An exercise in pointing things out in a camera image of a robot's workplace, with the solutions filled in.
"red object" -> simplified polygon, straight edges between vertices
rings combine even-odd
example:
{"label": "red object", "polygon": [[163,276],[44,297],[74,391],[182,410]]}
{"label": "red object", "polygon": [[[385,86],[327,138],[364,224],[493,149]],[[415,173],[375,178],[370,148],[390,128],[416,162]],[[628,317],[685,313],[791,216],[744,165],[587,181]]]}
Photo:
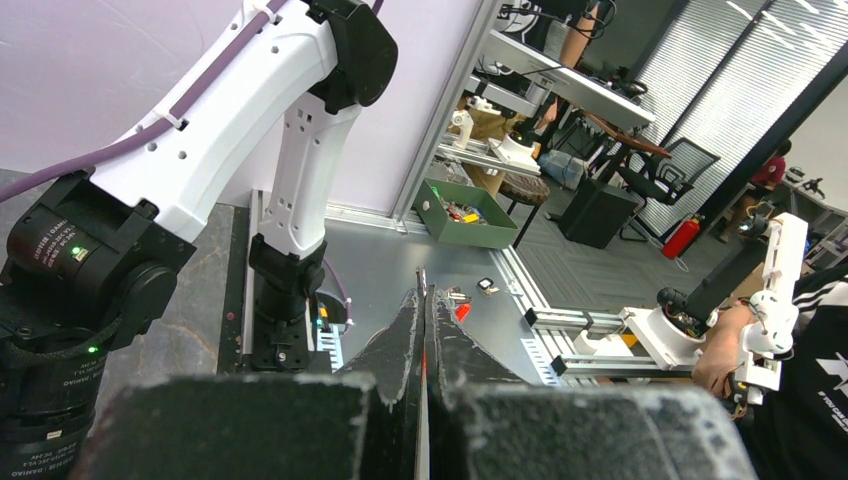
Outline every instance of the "red object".
{"label": "red object", "polygon": [[751,177],[751,181],[758,185],[768,182],[780,183],[786,171],[786,160],[783,157],[771,157],[760,170]]}
{"label": "red object", "polygon": [[663,255],[672,260],[677,258],[677,256],[680,255],[680,252],[692,243],[695,235],[701,231],[700,222],[700,217],[692,217],[683,222],[683,225],[674,232],[674,235],[671,236],[668,243],[666,243],[663,247]]}
{"label": "red object", "polygon": [[465,320],[465,316],[471,312],[471,304],[463,303],[462,305],[456,307],[456,319],[459,320],[459,323],[462,323]]}

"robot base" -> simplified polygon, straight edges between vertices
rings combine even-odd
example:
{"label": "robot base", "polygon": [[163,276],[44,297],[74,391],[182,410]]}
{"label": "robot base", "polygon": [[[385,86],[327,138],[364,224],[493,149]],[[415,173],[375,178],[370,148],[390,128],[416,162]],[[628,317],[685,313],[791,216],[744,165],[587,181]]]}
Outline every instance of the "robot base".
{"label": "robot base", "polygon": [[489,148],[495,152],[495,155],[508,165],[524,167],[535,172],[539,172],[539,164],[533,159],[533,147],[525,147],[519,145],[509,135],[504,137],[503,141],[489,139]]}
{"label": "robot base", "polygon": [[698,361],[704,339],[692,338],[675,328],[659,308],[626,307],[619,316],[661,369],[678,370]]}

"black t-shirt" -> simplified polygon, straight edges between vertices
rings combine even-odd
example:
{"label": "black t-shirt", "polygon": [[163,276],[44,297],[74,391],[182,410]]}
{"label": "black t-shirt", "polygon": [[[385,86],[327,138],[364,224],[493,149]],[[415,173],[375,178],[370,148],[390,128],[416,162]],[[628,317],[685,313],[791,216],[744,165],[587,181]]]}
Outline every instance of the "black t-shirt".
{"label": "black t-shirt", "polygon": [[848,265],[804,277],[795,356],[740,428],[761,479],[848,479]]}
{"label": "black t-shirt", "polygon": [[[573,26],[577,24],[587,3],[587,0],[514,0],[511,6],[514,9],[554,15],[560,21],[568,20],[568,25]],[[543,52],[545,40],[548,37],[548,29],[552,22],[551,18],[530,13],[500,13],[495,28],[498,28],[501,33]],[[474,69],[478,71],[479,75],[488,78],[492,83],[515,93],[523,94],[529,84],[528,80],[505,65],[487,61],[484,56],[478,59]]]}

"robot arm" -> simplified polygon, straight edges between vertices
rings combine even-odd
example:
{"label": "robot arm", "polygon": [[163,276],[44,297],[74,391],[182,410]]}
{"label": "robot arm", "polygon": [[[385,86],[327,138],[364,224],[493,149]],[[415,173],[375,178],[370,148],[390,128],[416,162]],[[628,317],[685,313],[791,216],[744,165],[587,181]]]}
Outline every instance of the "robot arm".
{"label": "robot arm", "polygon": [[471,118],[471,114],[469,113],[469,110],[472,108],[492,115],[501,114],[501,111],[496,110],[485,98],[478,95],[468,97],[465,108],[456,110],[451,115],[451,125],[459,127],[459,139],[453,142],[453,146],[456,148],[464,150],[468,146],[468,140],[471,138],[471,130],[474,128],[474,119]]}
{"label": "robot arm", "polygon": [[249,259],[261,321],[243,363],[308,367],[307,300],[323,279],[333,175],[396,61],[396,44],[359,0],[246,2],[122,137],[147,143],[119,140],[97,152],[109,163],[60,177],[37,200],[11,229],[0,275],[0,477],[70,467],[108,352],[162,316],[216,199],[282,115],[274,202]]}
{"label": "robot arm", "polygon": [[[792,295],[795,282],[801,277],[807,223],[784,213],[769,222],[767,235],[765,288],[749,301],[758,321],[742,329],[741,367],[734,373],[734,381],[747,390],[745,401],[754,405],[762,404],[766,392],[780,388],[781,358],[792,349],[792,330],[798,319]],[[741,395],[735,400],[742,400]]]}
{"label": "robot arm", "polygon": [[733,375],[733,400],[758,405],[765,392],[779,389],[780,361],[792,348],[798,317],[792,294],[801,276],[807,223],[788,213],[771,220],[755,215],[742,233],[747,239],[690,295],[665,288],[657,295],[659,307],[625,308],[621,316],[658,366],[694,367],[704,335],[718,318],[717,307],[763,262],[765,288],[749,303],[758,321],[742,329],[740,367]]}

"white printed logo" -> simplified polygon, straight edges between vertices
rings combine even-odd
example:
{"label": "white printed logo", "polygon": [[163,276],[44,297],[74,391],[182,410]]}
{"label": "white printed logo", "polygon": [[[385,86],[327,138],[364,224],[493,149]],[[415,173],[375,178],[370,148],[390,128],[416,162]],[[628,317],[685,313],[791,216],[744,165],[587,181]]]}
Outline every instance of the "white printed logo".
{"label": "white printed logo", "polygon": [[816,361],[819,362],[819,365],[821,365],[822,369],[828,375],[837,375],[839,377],[840,382],[833,389],[841,390],[848,397],[848,360],[845,360],[845,357],[839,352],[836,352],[836,358],[839,360],[822,360],[817,358]]}

